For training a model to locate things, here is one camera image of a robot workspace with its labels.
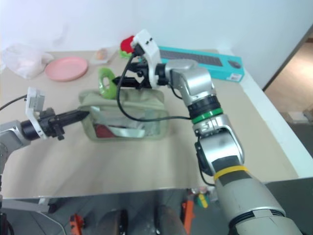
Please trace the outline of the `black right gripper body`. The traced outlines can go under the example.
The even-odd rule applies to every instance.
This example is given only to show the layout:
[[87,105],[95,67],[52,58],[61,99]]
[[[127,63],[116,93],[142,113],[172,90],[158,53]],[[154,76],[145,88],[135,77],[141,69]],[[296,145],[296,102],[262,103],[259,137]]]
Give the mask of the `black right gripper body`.
[[143,77],[143,80],[139,83],[136,89],[151,89],[151,84],[149,81],[149,68],[147,64],[144,63],[137,63],[136,66],[136,73],[138,77]]

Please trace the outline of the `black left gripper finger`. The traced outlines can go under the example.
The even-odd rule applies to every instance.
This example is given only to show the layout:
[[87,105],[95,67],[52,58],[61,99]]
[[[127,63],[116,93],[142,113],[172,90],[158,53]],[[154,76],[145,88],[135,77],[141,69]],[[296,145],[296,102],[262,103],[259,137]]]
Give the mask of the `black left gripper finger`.
[[73,114],[62,114],[56,117],[56,121],[60,125],[71,125],[76,122],[82,121],[86,118],[89,114],[88,113],[73,113]]
[[72,110],[56,115],[57,118],[85,118],[89,115],[88,111]]

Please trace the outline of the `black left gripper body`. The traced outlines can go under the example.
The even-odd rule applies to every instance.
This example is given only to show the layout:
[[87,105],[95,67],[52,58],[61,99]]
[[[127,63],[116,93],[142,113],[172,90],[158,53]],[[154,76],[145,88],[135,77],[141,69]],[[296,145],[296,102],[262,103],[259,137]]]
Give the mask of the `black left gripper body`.
[[57,138],[59,141],[64,139],[64,128],[52,108],[41,111],[39,117],[40,127],[47,137]]

